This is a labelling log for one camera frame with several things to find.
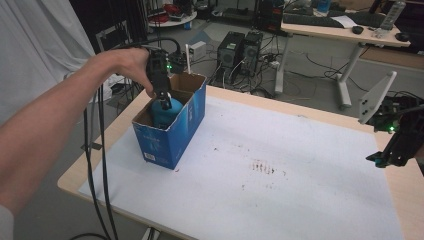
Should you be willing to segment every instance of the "table surface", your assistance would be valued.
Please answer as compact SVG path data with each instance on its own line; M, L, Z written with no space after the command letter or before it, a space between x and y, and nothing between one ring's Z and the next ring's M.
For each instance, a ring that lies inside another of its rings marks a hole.
M324 112L316 109L296 106L270 99L241 94L215 87L207 87L207 95L229 101L247 104L271 111L291 115L303 115L310 119L347 127L363 132L372 133L370 126L360 125L357 119ZM142 92L130 106L106 130L106 150L125 133L131 125L132 118L148 103L150 98ZM384 149L390 139L387 133L376 133L375 138L379 149ZM93 150L92 161L96 166L100 162L101 152ZM90 201L78 190L87 180L86 159L82 155L62 175L58 186L62 190ZM396 208L401 229L405 239L424 239L424 178L415 160L410 160L405 167L388 167L384 170L392 194L393 204Z
M401 42L395 38L396 33L399 33L398 28L393 28L384 38L372 37L373 31L364 27L364 31L357 35L352 33L351 29L348 28L330 28L330 27L318 27L318 26L307 26L297 24L281 23L281 30L314 37L339 39L350 42L362 42L375 45L385 45L391 47L408 47L410 42Z

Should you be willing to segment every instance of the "white curtain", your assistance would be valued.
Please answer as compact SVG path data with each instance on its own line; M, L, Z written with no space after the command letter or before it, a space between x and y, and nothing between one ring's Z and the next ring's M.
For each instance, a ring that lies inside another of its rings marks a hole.
M0 0L0 54L2 124L94 51L69 0Z

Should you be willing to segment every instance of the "mouse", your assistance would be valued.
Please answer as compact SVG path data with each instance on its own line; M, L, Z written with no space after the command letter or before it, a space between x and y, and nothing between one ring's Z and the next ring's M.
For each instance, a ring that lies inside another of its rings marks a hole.
M409 34L405 32L396 33L395 38L401 42L409 41Z
M364 28L363 27L361 27L361 26L353 26L352 27L352 32L354 33L354 34L361 34L362 33L362 31L364 31Z

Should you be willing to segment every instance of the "keyboard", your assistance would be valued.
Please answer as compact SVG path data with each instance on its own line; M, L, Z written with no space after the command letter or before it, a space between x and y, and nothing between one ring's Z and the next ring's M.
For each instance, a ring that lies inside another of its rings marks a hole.
M373 28L379 28L381 23L384 21L384 18L386 17L378 13L369 13L369 12L347 13L347 12L332 11L332 10L330 10L327 14L327 17L339 17L339 16L348 16L358 25L368 26Z
M305 16L289 13L283 14L282 22L283 24L287 23L308 26L343 28L343 25L341 23L328 17Z

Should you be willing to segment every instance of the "white paper sheet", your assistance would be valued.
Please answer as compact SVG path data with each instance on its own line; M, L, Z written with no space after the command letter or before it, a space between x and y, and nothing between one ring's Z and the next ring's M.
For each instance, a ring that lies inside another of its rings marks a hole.
M365 160L376 151L371 134L207 97L173 171L142 160L128 129L107 153L110 198L196 239L402 239L384 173Z
M342 24L344 28L352 28L358 25L348 16L332 17L332 19Z

